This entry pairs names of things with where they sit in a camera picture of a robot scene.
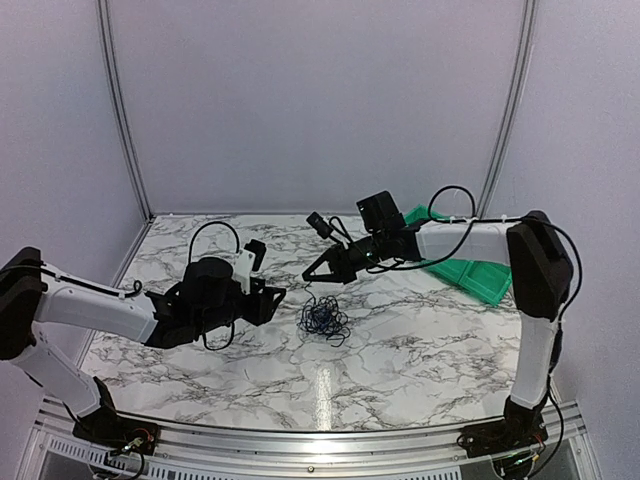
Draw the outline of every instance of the green plastic bin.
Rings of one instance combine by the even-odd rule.
[[[431,215],[439,219],[447,218],[433,211]],[[418,205],[405,216],[405,221],[409,224],[428,218],[427,207]],[[502,301],[511,286],[511,269],[497,263],[446,260],[425,270],[449,283],[459,285],[474,297],[494,307]]]

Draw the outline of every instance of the white wall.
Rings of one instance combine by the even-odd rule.
[[[573,236],[584,291],[557,383],[577,397],[607,480],[638,478],[640,4],[545,1],[492,213],[547,210]]]
[[[26,245],[110,282],[142,225],[91,1],[0,3],[0,265]],[[70,355],[83,331],[52,333]],[[0,363],[0,477],[15,477],[41,393]]]
[[[451,182],[479,195],[522,10],[504,0],[112,2],[152,206],[353,211],[389,189],[409,209]]]

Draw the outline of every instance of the marble surface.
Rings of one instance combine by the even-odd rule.
[[[259,276],[288,289],[274,319],[236,322],[233,344],[145,348],[97,333],[83,368],[102,378],[121,410],[183,422],[258,429],[376,430],[437,425],[500,414],[512,384],[520,322],[505,299],[491,308],[423,271],[361,273],[347,285],[314,284],[349,315],[339,348],[302,334],[309,294],[301,272],[330,246],[302,215],[165,216],[156,220],[123,285],[165,291],[181,279],[188,243],[207,220],[224,219],[244,243],[267,244]],[[359,217],[345,217],[362,233]],[[233,237],[210,227],[194,257],[227,256]],[[220,345],[229,330],[209,335]]]

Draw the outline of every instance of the tangled cable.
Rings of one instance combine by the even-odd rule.
[[[351,336],[351,330],[347,327],[348,315],[340,311],[336,297],[329,295],[317,299],[308,287],[304,289],[311,298],[302,307],[298,328],[306,333],[322,335],[332,347],[340,347]]]

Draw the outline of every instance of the marble tabletop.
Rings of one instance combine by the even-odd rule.
[[[344,217],[363,234],[359,217]],[[162,216],[123,285],[165,291],[182,278],[188,244],[205,221],[223,219],[241,240],[267,245],[257,274],[286,287],[274,319],[236,322],[220,352],[201,343],[172,350],[96,333],[83,368],[103,379],[119,409],[183,422],[284,430],[377,430],[474,420],[502,412],[515,374],[520,322],[507,297],[497,308],[424,271],[369,275],[349,285],[314,284],[335,295],[351,336],[340,347],[297,327],[309,294],[301,272],[327,247],[304,215]],[[194,257],[229,257],[232,235],[209,227]],[[229,329],[211,332],[222,344]]]

